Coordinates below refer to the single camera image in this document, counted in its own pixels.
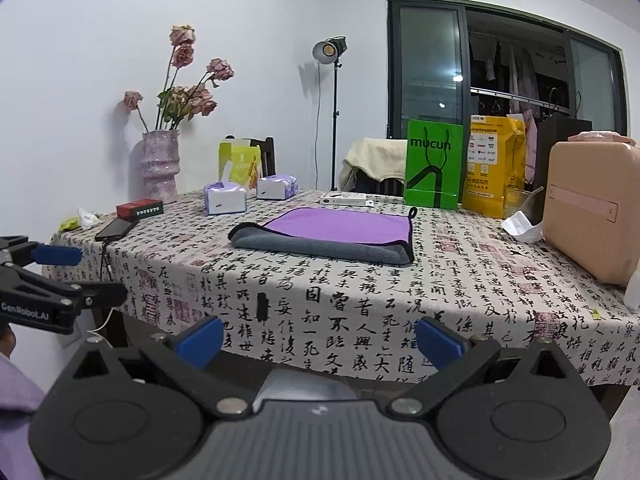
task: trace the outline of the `white bottle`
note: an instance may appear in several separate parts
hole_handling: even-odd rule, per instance
[[[638,261],[636,272],[631,275],[631,279],[629,279],[629,283],[626,286],[624,302],[631,312],[640,309],[640,261]]]

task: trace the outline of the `black phone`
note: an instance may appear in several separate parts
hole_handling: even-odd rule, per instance
[[[95,235],[96,242],[114,242],[124,238],[138,224],[138,220],[123,220],[116,218],[102,231]]]

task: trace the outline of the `wall outlet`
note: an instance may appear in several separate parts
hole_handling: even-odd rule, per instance
[[[60,346],[62,346],[62,348],[71,346],[73,343],[75,343],[82,337],[82,334],[80,333],[80,327],[78,326],[78,322],[77,321],[74,322],[73,333],[69,335],[57,334],[57,336],[58,336],[58,341],[60,343]]]

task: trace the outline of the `light stand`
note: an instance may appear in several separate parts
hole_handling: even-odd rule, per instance
[[[337,121],[340,112],[338,111],[338,69],[342,66],[338,62],[340,56],[347,50],[347,42],[344,36],[336,36],[335,38],[329,38],[328,40],[319,41],[316,43],[313,49],[314,59],[324,65],[330,63],[334,64],[334,129],[332,139],[331,150],[331,191],[338,191],[335,187],[335,143],[336,143],[336,131]]]
[[[338,111],[338,69],[341,66],[342,63],[338,63],[338,58],[336,58],[334,61],[334,140],[331,151],[331,191],[338,191],[337,187],[335,187],[335,139],[338,116],[340,115]]]

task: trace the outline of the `lamp pole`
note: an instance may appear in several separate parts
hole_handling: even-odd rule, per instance
[[[342,66],[341,63],[338,63],[339,58],[336,58],[334,61],[334,142],[332,145],[332,155],[331,155],[331,191],[338,191],[335,187],[335,138],[336,138],[336,124],[338,120],[338,116],[340,112],[338,111],[338,69]]]

